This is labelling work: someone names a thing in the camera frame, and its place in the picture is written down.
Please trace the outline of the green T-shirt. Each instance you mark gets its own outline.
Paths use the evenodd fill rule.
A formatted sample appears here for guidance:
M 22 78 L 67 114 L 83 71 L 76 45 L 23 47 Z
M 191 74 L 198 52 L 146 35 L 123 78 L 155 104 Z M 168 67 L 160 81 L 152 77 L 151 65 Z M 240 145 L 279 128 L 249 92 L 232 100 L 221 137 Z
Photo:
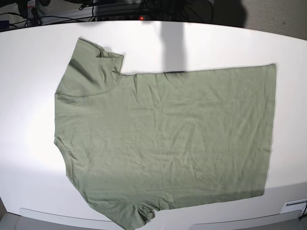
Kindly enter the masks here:
M 55 92 L 55 139 L 86 203 L 126 230 L 160 210 L 262 196 L 275 64 L 124 75 L 78 39 Z

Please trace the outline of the black power strip red light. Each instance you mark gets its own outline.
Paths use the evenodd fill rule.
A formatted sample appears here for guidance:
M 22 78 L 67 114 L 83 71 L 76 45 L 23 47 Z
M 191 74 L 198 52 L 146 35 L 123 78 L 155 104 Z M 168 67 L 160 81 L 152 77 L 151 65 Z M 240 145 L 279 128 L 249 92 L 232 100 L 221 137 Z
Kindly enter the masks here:
M 127 12 L 114 14 L 101 14 L 95 16 L 93 22 L 100 21 L 166 21 L 166 22 L 182 22 L 182 18 L 164 14 L 157 11 L 145 12 Z

